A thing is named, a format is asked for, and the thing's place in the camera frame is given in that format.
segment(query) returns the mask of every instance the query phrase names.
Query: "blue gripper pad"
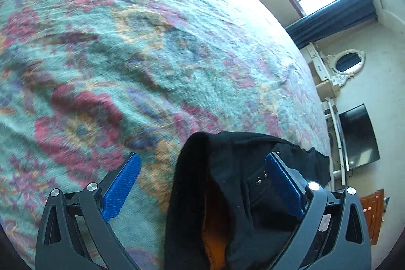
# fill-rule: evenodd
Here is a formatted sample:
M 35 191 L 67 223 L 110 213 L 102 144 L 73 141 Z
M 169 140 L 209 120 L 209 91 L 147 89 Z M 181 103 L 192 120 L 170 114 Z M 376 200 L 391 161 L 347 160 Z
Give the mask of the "blue gripper pad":
M 268 154 L 265 160 L 265 169 L 281 200 L 285 203 L 288 214 L 301 220 L 305 214 L 305 195 L 296 186 L 287 167 L 284 168 L 273 154 Z
M 101 215 L 106 222 L 119 214 L 125 199 L 138 178 L 141 167 L 140 157 L 133 154 L 104 194 Z

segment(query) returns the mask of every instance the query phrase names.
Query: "television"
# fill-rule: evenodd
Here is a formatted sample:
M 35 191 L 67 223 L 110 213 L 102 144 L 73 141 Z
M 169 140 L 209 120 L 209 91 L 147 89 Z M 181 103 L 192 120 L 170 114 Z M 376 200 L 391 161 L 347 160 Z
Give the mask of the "television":
M 346 170 L 380 159 L 373 126 L 364 104 L 339 114 L 345 140 Z

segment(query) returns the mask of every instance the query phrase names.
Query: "floral bedspread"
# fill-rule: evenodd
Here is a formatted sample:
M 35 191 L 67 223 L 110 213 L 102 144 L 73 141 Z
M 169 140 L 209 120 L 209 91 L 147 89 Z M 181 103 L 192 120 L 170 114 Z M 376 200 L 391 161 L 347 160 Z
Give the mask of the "floral bedspread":
M 0 221 L 32 268 L 50 190 L 98 182 L 131 151 L 142 172 L 110 224 L 143 270 L 163 264 L 192 133 L 268 133 L 329 154 L 308 66 L 258 0 L 0 0 L 0 127 Z

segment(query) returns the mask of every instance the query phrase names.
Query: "white mirror frame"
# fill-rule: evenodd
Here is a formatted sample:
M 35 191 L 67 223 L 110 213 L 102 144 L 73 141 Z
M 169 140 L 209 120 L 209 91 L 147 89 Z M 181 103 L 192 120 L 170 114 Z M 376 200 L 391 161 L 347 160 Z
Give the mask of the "white mirror frame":
M 340 72 L 339 70 L 336 69 L 336 62 L 344 55 L 349 54 L 349 53 L 356 53 L 360 60 L 361 60 L 361 66 L 357 68 L 355 71 L 350 72 L 350 73 L 344 73 Z M 332 80 L 334 80 L 337 84 L 340 86 L 343 86 L 348 79 L 353 78 L 355 74 L 359 73 L 361 69 L 364 67 L 364 62 L 366 58 L 366 54 L 363 51 L 360 50 L 346 50 L 343 52 L 340 52 L 339 54 L 336 55 L 327 55 L 326 61 L 331 68 L 334 77 L 332 77 Z

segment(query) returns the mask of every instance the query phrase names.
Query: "metal screw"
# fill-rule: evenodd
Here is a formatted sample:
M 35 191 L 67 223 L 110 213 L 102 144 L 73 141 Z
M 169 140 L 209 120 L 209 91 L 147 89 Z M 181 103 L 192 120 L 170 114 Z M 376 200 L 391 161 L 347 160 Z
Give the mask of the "metal screw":
M 53 190 L 51 191 L 51 196 L 52 196 L 52 197 L 56 197 L 57 195 L 59 195 L 59 189 L 53 189 Z
M 351 195 L 355 195 L 356 194 L 356 189 L 352 188 L 351 186 L 347 188 L 348 193 L 350 193 Z
M 90 184 L 87 185 L 87 190 L 88 191 L 94 191 L 94 190 L 97 189 L 97 187 L 98 187 L 97 183 L 90 183 Z
M 312 181 L 310 183 L 308 183 L 308 188 L 313 190 L 313 191 L 317 191 L 321 188 L 321 186 L 319 185 L 319 183 L 316 183 L 315 181 Z

